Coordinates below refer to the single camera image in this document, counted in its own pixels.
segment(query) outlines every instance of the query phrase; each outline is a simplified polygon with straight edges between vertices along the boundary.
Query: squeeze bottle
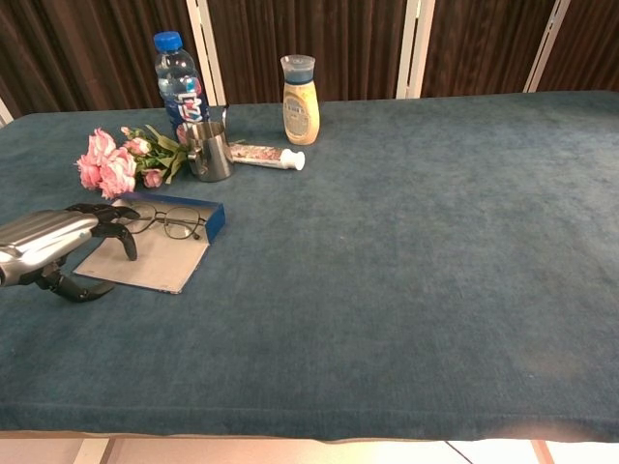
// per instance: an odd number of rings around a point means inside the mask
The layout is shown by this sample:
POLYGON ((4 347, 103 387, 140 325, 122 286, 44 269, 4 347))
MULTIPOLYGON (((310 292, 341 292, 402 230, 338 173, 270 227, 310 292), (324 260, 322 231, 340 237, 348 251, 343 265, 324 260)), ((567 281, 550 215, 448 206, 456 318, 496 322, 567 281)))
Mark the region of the squeeze bottle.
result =
POLYGON ((288 140, 295 145, 310 145, 318 136, 320 113, 313 83, 315 58, 288 55, 281 58, 283 68, 283 124, 288 140))

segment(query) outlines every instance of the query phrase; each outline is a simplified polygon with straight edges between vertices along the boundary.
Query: eyeglasses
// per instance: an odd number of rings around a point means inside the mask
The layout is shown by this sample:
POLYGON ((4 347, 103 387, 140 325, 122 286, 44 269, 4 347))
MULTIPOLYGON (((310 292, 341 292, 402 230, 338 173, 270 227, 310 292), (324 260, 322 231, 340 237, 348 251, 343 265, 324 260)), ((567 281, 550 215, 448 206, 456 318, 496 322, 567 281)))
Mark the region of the eyeglasses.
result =
POLYGON ((139 218, 121 217, 118 222, 125 225, 132 234, 144 232, 155 222, 159 222, 163 223, 163 230, 170 239, 185 240, 193 237, 199 240, 200 235, 195 230, 198 225, 206 222, 193 208, 175 207, 168 211, 157 211, 153 205, 147 203, 132 203, 128 206, 139 214, 139 218))

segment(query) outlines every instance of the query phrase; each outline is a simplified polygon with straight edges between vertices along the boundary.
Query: pink rose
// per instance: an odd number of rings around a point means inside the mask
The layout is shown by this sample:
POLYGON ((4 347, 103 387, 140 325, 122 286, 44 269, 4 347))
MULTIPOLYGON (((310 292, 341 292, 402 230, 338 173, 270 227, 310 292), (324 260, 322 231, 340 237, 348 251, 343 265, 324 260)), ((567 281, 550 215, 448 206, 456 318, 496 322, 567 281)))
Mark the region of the pink rose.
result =
POLYGON ((112 199, 135 189, 136 163, 125 147, 114 150, 101 168, 102 180, 99 187, 103 198, 112 199))
POLYGON ((160 187, 163 183, 163 171, 160 169, 144 169, 142 175, 144 176, 144 185, 149 189, 160 187))
POLYGON ((132 140, 125 142, 123 145, 127 150, 136 156, 144 156, 151 151, 151 145, 146 140, 140 137, 136 137, 132 140))
POLYGON ((93 163, 92 159, 88 158, 88 155, 82 155, 81 158, 77 160, 76 164, 79 169, 81 184, 86 189, 96 189, 101 181, 99 167, 93 163))
POLYGON ((88 136, 88 157, 91 164, 101 166, 104 160, 116 150, 114 139, 109 133, 101 128, 95 129, 94 135, 88 136))

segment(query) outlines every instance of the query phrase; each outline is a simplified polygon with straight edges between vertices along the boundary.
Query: white floor tile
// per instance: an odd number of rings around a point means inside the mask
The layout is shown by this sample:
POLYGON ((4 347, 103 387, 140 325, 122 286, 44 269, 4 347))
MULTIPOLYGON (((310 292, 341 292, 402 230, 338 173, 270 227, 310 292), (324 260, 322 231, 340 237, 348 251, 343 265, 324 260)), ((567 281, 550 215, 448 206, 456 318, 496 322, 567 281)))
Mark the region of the white floor tile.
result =
POLYGON ((547 442, 554 464, 617 464, 617 443, 557 443, 547 442))
POLYGON ((441 442, 325 444, 279 439, 117 440, 108 464, 462 464, 441 442))
POLYGON ((2 439, 2 464, 72 464, 81 439, 2 439))
POLYGON ((475 464, 538 464, 529 440, 450 442, 475 464))

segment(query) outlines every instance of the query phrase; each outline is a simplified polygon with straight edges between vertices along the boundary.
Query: white tube cap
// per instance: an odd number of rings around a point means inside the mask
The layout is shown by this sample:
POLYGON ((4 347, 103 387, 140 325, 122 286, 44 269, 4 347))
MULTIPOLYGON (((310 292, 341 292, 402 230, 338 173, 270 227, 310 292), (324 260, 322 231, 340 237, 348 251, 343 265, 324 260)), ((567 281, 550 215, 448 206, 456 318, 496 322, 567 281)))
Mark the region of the white tube cap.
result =
POLYGON ((280 161, 286 169, 300 171, 306 165, 306 156, 303 152, 293 152, 289 148, 285 148, 281 152, 280 161))

